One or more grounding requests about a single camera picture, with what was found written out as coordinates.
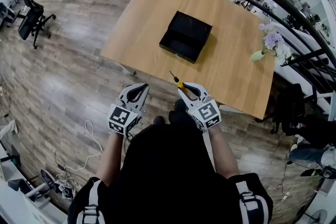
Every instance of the white flower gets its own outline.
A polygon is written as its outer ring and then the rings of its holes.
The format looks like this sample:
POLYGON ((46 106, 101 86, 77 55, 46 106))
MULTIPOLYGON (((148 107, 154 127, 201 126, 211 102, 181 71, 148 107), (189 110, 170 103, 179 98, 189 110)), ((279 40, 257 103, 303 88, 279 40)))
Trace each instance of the white flower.
POLYGON ((284 63, 287 62, 288 59, 292 57, 290 48, 284 43, 279 43, 275 51, 276 51, 277 63, 280 65, 283 65, 284 63))

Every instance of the black box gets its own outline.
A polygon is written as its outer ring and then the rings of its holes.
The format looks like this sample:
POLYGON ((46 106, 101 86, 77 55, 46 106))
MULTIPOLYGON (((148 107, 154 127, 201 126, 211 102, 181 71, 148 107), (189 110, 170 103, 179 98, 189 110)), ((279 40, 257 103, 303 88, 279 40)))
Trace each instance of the black box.
POLYGON ((211 25, 182 12, 176 12, 160 41, 160 47, 195 63, 211 29, 211 25))

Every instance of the screwdriver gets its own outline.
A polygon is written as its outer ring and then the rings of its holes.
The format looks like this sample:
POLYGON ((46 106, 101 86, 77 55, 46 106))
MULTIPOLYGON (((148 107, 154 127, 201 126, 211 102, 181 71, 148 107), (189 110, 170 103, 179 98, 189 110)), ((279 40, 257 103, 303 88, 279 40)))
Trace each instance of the screwdriver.
POLYGON ((170 72, 170 74, 172 74, 174 81, 176 83, 176 85, 185 93, 188 93, 188 90, 185 88, 185 86, 183 85, 183 83, 178 79, 178 77, 174 76, 174 74, 168 69, 168 71, 170 72))

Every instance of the wooden floor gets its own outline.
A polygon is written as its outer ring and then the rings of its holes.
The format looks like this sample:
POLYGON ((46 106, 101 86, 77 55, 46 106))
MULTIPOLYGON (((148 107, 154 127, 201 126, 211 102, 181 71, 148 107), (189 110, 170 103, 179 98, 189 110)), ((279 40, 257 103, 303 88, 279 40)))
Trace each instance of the wooden floor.
MULTIPOLYGON (((130 0, 34 1, 44 6, 46 15, 57 16, 47 24, 52 33, 50 39, 39 36, 39 48, 34 50, 29 44, 33 37, 23 41, 18 35, 20 19, 12 28, 0 31, 1 74, 8 85, 11 107, 10 116, 1 119, 0 124, 15 119, 19 128, 18 135, 8 136, 2 142, 7 148, 12 143, 16 146, 22 170, 28 177, 38 175, 41 168, 54 175, 60 173, 54 161, 55 150, 73 168, 82 166, 88 155, 95 154, 98 147, 86 132, 85 120, 93 122, 95 135, 104 147, 109 136, 106 114, 127 85, 137 82, 150 85, 144 118, 133 133, 148 126, 157 115, 167 118, 178 98, 174 84, 141 72, 136 76, 124 74, 116 63, 99 57, 130 0)), ((277 87, 274 84, 273 90, 277 91, 277 87)), ((257 173, 276 204, 272 223, 292 223, 318 184, 317 179, 299 177, 304 168, 290 165, 283 183, 283 192, 290 191, 290 196, 278 203, 283 194, 276 187, 281 183, 293 138, 271 135, 269 122, 258 124, 248 115, 223 113, 222 119, 222 130, 240 171, 257 173)), ((209 139, 206 135, 204 138, 211 155, 209 139)), ((87 168, 72 177, 85 184, 83 178, 94 175, 99 160, 91 158, 87 168)), ((55 194, 51 196, 56 204, 67 209, 66 201, 55 194)))

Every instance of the black office chair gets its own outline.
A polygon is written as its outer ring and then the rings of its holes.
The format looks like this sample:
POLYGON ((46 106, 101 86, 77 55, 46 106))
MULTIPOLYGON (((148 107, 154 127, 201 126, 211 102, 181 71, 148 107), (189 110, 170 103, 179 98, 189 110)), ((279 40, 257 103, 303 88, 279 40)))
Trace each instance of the black office chair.
POLYGON ((275 110, 262 120, 256 119, 256 122, 260 123, 272 118, 272 122, 275 126, 273 126, 271 130, 271 134, 278 133, 280 124, 282 131, 286 133, 286 135, 298 134, 297 129, 294 129, 292 126, 297 126, 298 123, 303 122, 305 103, 308 101, 312 101, 314 104, 317 103, 316 87, 313 86, 312 90, 313 94, 305 98, 300 84, 296 83, 286 87, 277 97, 275 110))
POLYGON ((22 23, 20 24, 18 32, 23 40, 26 40, 30 33, 32 36, 35 36, 33 46, 34 49, 37 49, 35 43, 38 33, 40 32, 40 30, 44 31, 43 26, 51 18, 55 20, 56 15, 51 14, 49 17, 46 18, 43 15, 44 9, 42 5, 34 2, 33 0, 24 0, 24 2, 27 7, 30 7, 30 10, 28 11, 22 23))

